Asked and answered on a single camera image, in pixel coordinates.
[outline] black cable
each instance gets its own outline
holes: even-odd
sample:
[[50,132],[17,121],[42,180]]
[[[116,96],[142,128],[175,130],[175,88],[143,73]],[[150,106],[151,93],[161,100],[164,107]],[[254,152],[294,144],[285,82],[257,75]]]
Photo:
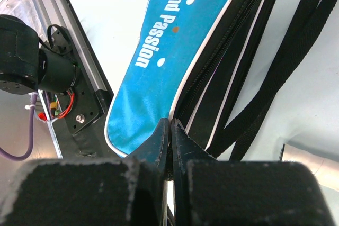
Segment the black cable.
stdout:
[[[65,38],[65,40],[67,41],[68,43],[68,50],[65,51],[65,52],[56,52],[53,50],[54,48],[54,42],[53,42],[53,38],[52,38],[52,28],[56,28],[58,29],[58,33],[60,32],[60,34]],[[55,54],[58,54],[60,56],[64,56],[64,55],[67,55],[69,54],[71,51],[72,51],[72,41],[70,39],[70,37],[68,36],[66,30],[62,27],[60,27],[59,25],[56,25],[56,24],[53,24],[53,25],[50,25],[48,26],[47,28],[47,41],[49,43],[50,46],[47,46],[47,44],[45,44],[41,38],[39,38],[39,43],[44,46],[47,50],[55,53]]]

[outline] blue fabric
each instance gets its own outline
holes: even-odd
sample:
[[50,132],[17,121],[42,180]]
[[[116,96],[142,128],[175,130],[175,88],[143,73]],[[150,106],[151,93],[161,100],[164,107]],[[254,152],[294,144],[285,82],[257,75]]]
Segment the blue fabric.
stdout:
[[227,0],[149,0],[140,42],[109,116],[110,142],[129,154],[168,117],[175,93]]

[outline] red wire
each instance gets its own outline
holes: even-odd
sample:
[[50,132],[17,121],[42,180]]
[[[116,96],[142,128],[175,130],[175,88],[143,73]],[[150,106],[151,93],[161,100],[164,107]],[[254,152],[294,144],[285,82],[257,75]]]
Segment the red wire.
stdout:
[[70,110],[72,109],[73,104],[74,104],[74,97],[75,97],[75,94],[74,94],[74,93],[71,93],[71,92],[69,92],[69,91],[67,91],[67,93],[68,93],[68,95],[69,95],[69,97],[70,97],[69,106],[68,106],[63,112],[61,112],[61,113],[57,116],[57,118],[59,118],[59,119],[64,118],[64,117],[70,112]]

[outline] black zipper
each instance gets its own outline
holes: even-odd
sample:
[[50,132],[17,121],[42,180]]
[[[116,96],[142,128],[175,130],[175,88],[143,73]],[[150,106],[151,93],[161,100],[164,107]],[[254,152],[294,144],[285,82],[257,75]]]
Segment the black zipper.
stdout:
[[[220,62],[221,58],[226,53],[227,48],[229,47],[230,43],[232,42],[233,38],[239,31],[239,29],[242,27],[248,16],[250,15],[252,9],[255,7],[258,1],[260,0],[252,0],[249,4],[249,7],[245,10],[245,7],[247,6],[247,3],[250,0],[245,0],[243,5],[241,6],[239,12],[237,13],[236,17],[232,21],[231,26],[226,31],[225,35],[222,37],[220,43],[215,49],[215,53],[213,53],[207,62],[204,64],[203,68],[200,70],[190,87],[187,89],[185,99],[180,106],[180,111],[177,116],[178,119],[180,119],[187,111],[187,109],[191,106],[192,102],[195,101],[197,96],[200,96],[200,92],[203,89],[202,84],[206,81],[207,78],[209,78],[209,75],[211,72],[215,70],[217,67],[217,64]],[[240,21],[237,23],[237,26],[232,30],[235,23],[240,19]]]
[[[271,13],[272,13],[272,10],[273,10],[273,6],[274,6],[274,3],[275,3],[276,0],[271,0],[271,1],[272,1],[273,4],[271,4],[271,8],[269,8],[269,10],[268,10],[268,14],[267,14],[268,17],[271,16]],[[244,77],[242,78],[241,83],[237,86],[237,87],[238,87],[238,93],[240,93],[240,91],[242,90],[242,88],[243,88],[243,86],[244,86],[244,84],[245,84],[245,81],[246,81],[246,78],[247,78],[247,76],[248,76],[249,70],[250,70],[250,68],[251,68],[251,66],[252,66],[254,57],[255,57],[255,55],[256,55],[256,53],[257,53],[257,51],[258,51],[258,47],[259,47],[259,45],[260,45],[260,43],[261,43],[262,36],[263,36],[263,33],[262,33],[261,36],[260,36],[259,42],[256,44],[255,48],[253,49],[253,52],[252,52],[252,54],[251,54],[251,59],[250,59],[249,65],[248,65],[248,67],[247,67],[247,69],[246,69],[246,72],[245,72],[245,74],[244,74]],[[231,111],[229,111],[229,113],[226,115],[226,117],[223,118],[223,120],[220,119],[220,120],[222,121],[222,122],[221,122],[222,128],[224,128],[224,127],[226,126],[227,121],[228,121],[230,115],[231,115]]]

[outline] black webbing strap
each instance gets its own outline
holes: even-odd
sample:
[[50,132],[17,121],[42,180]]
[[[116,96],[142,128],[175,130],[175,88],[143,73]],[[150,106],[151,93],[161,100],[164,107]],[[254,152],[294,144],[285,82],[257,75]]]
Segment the black webbing strap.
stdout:
[[220,133],[207,152],[217,158],[234,142],[230,160],[241,160],[251,146],[278,90],[320,35],[337,0],[301,0],[261,88]]

